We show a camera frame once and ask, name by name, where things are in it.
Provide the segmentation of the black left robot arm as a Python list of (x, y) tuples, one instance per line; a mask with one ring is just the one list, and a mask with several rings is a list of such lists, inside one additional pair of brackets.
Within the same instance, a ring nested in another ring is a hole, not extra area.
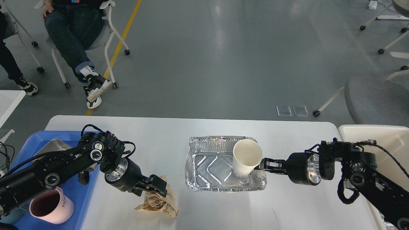
[(129, 159), (134, 151), (125, 150), (126, 144), (109, 131), (82, 131), (76, 147), (41, 153), (19, 163), (1, 177), (1, 215), (8, 215), (94, 164), (100, 165), (105, 181), (121, 192), (141, 196), (145, 191), (166, 197), (167, 183), (154, 174), (143, 176), (140, 167)]

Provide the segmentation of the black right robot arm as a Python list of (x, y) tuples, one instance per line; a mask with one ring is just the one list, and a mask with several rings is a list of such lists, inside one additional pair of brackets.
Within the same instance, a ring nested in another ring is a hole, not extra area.
[(256, 170), (287, 175), (296, 184), (318, 185), (321, 180), (331, 180), (335, 174), (335, 162), (341, 163), (341, 179), (337, 194), (344, 204), (352, 204), (363, 195), (381, 214), (385, 221), (399, 230), (408, 229), (408, 191), (377, 170), (374, 153), (365, 152), (364, 146), (379, 146), (375, 140), (342, 142), (333, 138), (292, 153), (288, 159), (264, 158)]

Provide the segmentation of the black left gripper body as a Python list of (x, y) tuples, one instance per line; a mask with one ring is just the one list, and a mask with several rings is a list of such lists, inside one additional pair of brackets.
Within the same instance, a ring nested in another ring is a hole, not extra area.
[(124, 157), (113, 172), (105, 174), (105, 182), (121, 192), (129, 192), (137, 196), (142, 195), (143, 191), (148, 191), (144, 179), (147, 177), (142, 175), (140, 167)]

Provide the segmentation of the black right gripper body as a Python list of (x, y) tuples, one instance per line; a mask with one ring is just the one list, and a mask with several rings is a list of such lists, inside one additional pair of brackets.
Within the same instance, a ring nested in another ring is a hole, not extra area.
[(285, 161), (284, 168), (293, 183), (316, 186), (321, 182), (317, 154), (292, 153)]

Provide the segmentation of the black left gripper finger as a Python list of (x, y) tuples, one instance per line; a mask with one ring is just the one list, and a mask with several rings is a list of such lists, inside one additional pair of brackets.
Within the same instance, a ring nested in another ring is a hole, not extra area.
[(162, 197), (167, 196), (166, 186), (167, 182), (154, 174), (144, 178), (141, 182), (141, 189), (143, 191), (157, 193)]

